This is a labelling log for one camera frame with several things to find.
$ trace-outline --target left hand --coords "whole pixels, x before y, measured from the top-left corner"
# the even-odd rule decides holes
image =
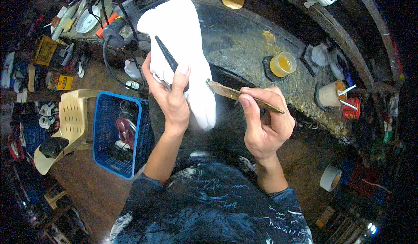
[[[189,81],[190,66],[179,65],[173,78],[173,88],[166,91],[164,86],[154,79],[150,71],[151,53],[142,64],[142,71],[148,82],[150,93],[161,107],[165,116],[165,131],[171,134],[183,135],[189,126],[190,109],[183,95],[183,90]]]

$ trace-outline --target orange handle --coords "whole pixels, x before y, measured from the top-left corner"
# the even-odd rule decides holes
[[[111,17],[109,17],[109,18],[108,18],[109,23],[112,23],[112,22],[116,19],[116,17],[118,17],[118,14],[117,14],[117,13],[113,13],[113,15],[112,15]],[[97,35],[99,38],[103,38],[103,29],[102,29],[102,28],[99,28],[99,29],[97,30],[97,32],[96,32],[96,35]]]

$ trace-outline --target red can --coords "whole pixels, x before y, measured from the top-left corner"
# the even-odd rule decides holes
[[[358,98],[349,98],[347,100],[347,103],[356,106],[357,110],[354,110],[349,106],[342,106],[342,115],[344,116],[344,118],[350,120],[360,118],[360,100]]]

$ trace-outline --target white plate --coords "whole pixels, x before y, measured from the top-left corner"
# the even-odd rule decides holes
[[[93,9],[93,14],[100,17],[100,9],[95,5],[92,6],[92,9]],[[77,22],[76,31],[81,34],[84,34],[90,31],[91,29],[93,29],[93,27],[96,24],[97,24],[97,19],[93,15],[89,14],[89,10],[87,9],[80,16],[80,19]]]

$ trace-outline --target white plastic bottle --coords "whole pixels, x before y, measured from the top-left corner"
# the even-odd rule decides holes
[[[135,62],[131,62],[131,61],[125,60],[125,73],[127,73],[130,78],[140,78],[141,70],[136,67]],[[139,64],[141,64],[144,61],[144,59],[142,59],[141,57],[136,57],[136,61]]]

